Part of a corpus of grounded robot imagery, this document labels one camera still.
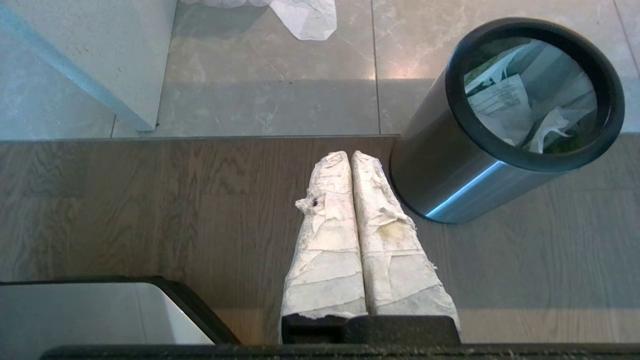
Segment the gray tile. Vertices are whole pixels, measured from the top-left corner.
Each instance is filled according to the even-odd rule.
[[[640,92],[613,0],[373,0],[373,4],[383,134],[403,131],[462,37],[501,17],[535,17],[582,33],[616,67],[627,99]],[[627,101],[624,130],[640,130],[640,107],[633,101]]]
[[[114,114],[0,30],[0,140],[109,138]]]
[[[640,66],[640,1],[615,0],[636,65]]]
[[[337,15],[327,41],[302,42],[269,8],[179,4],[159,126],[114,137],[378,134],[370,2]]]
[[[618,5],[618,12],[622,19],[622,26],[627,34],[631,51],[636,61],[636,66],[640,68],[640,1],[638,0],[615,0]],[[629,84],[626,88],[627,112],[633,114],[636,121],[625,123],[625,129],[635,133],[640,133],[640,81]]]

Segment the white paper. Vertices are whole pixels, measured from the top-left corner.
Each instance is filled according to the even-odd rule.
[[[269,5],[300,40],[326,40],[337,28],[335,0],[273,0]]]
[[[244,4],[251,4],[254,6],[267,6],[272,0],[180,0],[185,4],[203,3],[207,6],[213,6],[216,8],[237,8]]]
[[[529,98],[517,74],[470,96],[468,101],[483,125],[510,145],[519,145],[531,130]]]
[[[529,44],[520,45],[514,47],[513,49],[509,49],[507,55],[502,57],[500,60],[496,61],[489,69],[486,69],[482,74],[480,74],[477,78],[473,79],[467,86],[465,86],[465,93],[468,94],[471,90],[477,88],[480,84],[483,84],[485,81],[492,80],[494,83],[499,83],[503,76],[506,76],[505,72],[511,60],[520,53],[525,50],[533,48],[535,45],[534,42]]]
[[[531,143],[529,144],[529,150],[542,154],[545,147],[549,144],[546,141],[547,136],[551,133],[556,133],[564,138],[570,137],[565,133],[567,129],[575,125],[582,117],[587,115],[590,110],[573,110],[573,109],[553,109],[540,124],[538,130],[536,130]]]

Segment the black rubber rim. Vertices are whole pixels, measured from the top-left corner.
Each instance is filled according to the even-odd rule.
[[[482,125],[467,102],[463,81],[465,62],[479,46],[511,37],[533,38],[556,46],[582,67],[596,93],[597,116],[606,119],[600,136],[593,142],[564,154],[537,154],[503,142]],[[476,145],[511,166],[537,172],[569,171],[597,159],[618,137],[625,117],[622,85],[606,56],[579,34],[544,20],[505,18],[471,31],[456,46],[449,59],[445,70],[445,87],[454,118]]]

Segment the tile grout line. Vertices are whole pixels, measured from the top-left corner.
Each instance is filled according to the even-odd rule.
[[[373,69],[376,72],[376,106],[378,107],[378,135],[382,135],[382,124],[380,122],[380,91],[378,90],[378,55],[376,54],[376,21],[373,15],[373,0],[371,4],[371,36],[373,37]]]
[[[118,114],[113,114],[113,125],[111,125],[111,134],[109,135],[110,139],[113,139],[113,130],[116,128],[116,118]]]
[[[631,41],[629,40],[627,29],[625,29],[625,22],[622,20],[622,14],[620,13],[620,9],[618,8],[618,3],[616,2],[616,0],[613,1],[613,6],[616,8],[616,13],[618,14],[618,20],[620,20],[620,26],[622,27],[622,33],[625,35],[625,40],[627,41],[627,47],[629,48],[629,52],[631,53],[631,58],[634,61],[636,72],[638,73],[638,76],[640,76],[640,66],[638,65],[638,61],[636,59],[636,55],[634,54],[634,50],[631,48]]]

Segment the stainless steel trash can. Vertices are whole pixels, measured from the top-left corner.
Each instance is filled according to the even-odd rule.
[[[394,147],[391,181],[420,216],[463,223],[597,159],[624,112],[591,42],[542,20],[495,20],[453,51]]]

